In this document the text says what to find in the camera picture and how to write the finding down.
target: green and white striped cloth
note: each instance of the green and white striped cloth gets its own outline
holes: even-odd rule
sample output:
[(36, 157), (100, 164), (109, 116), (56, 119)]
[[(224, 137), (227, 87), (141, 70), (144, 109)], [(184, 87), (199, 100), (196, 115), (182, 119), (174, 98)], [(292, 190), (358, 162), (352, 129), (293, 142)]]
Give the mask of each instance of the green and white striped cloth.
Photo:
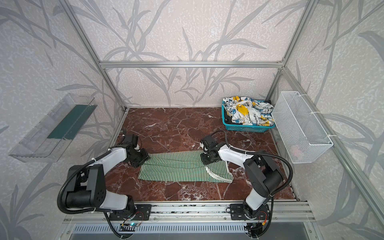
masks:
[(182, 151), (150, 154), (142, 166), (139, 179), (170, 182), (229, 182), (233, 176), (227, 161), (204, 165), (199, 151)]

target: laundry basket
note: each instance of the laundry basket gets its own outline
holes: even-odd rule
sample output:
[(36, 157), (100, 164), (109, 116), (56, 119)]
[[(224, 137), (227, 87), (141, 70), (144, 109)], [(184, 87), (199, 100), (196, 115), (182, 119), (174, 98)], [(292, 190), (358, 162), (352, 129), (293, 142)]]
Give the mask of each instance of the laundry basket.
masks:
[(297, 91), (281, 92), (272, 117), (293, 163), (309, 163), (333, 146), (323, 126)]
[(224, 109), (224, 101), (223, 101), (222, 105), (221, 105), (221, 117), (223, 119), (223, 124), (225, 125), (226, 130), (242, 131), (242, 132), (265, 132), (268, 129), (275, 127), (274, 124), (272, 126), (228, 124), (228, 123), (225, 123), (225, 121), (224, 121), (225, 120), (224, 111), (225, 111), (225, 109)]

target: wallpaper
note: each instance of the wallpaper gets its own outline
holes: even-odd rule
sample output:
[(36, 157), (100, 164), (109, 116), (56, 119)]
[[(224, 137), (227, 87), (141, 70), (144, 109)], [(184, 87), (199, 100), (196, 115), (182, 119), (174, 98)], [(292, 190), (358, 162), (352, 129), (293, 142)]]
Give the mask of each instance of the wallpaper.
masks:
[(382, 197), (383, 25), (384, 1), (318, 5), (288, 65)]
[[(57, 193), (68, 168), (105, 151), (123, 114), (69, 21), (47, 0), (0, 3), (0, 239), (53, 239), (64, 214)], [(9, 151), (67, 94), (97, 107), (56, 163)]]
[[(307, 0), (71, 0), (104, 61), (279, 61)], [(110, 69), (128, 106), (266, 96), (276, 69)]]
[[(288, 63), (382, 196), (383, 26), (384, 1), (323, 2)], [(384, 239), (384, 230), (331, 150), (294, 168), (298, 194), (310, 203), (325, 239)]]
[[(292, 88), (281, 78), (278, 91)], [(276, 128), (272, 134), (279, 154), (289, 159)], [(293, 172), (295, 192), (309, 202), (324, 239), (384, 239), (384, 229), (331, 149), (313, 163), (293, 164)]]
[(217, 107), (229, 96), (265, 99), (276, 72), (276, 68), (115, 68), (108, 74), (127, 106)]
[(307, 1), (70, 2), (104, 61), (278, 61)]

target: transparent acrylic tray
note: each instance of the transparent acrylic tray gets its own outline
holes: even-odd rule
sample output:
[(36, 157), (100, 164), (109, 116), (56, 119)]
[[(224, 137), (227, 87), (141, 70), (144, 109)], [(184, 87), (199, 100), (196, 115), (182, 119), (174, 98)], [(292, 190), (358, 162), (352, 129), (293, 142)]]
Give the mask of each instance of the transparent acrylic tray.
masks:
[(68, 93), (9, 153), (23, 162), (57, 162), (97, 105)]

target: patterned clothing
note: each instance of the patterned clothing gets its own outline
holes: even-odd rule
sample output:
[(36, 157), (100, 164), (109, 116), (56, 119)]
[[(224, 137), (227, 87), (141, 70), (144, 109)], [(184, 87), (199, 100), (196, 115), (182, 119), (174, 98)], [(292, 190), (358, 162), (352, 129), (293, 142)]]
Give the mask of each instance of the patterned clothing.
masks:
[(228, 116), (232, 117), (233, 123), (256, 126), (275, 124), (271, 115), (273, 106), (269, 103), (239, 96), (223, 98), (223, 102), (224, 109)]

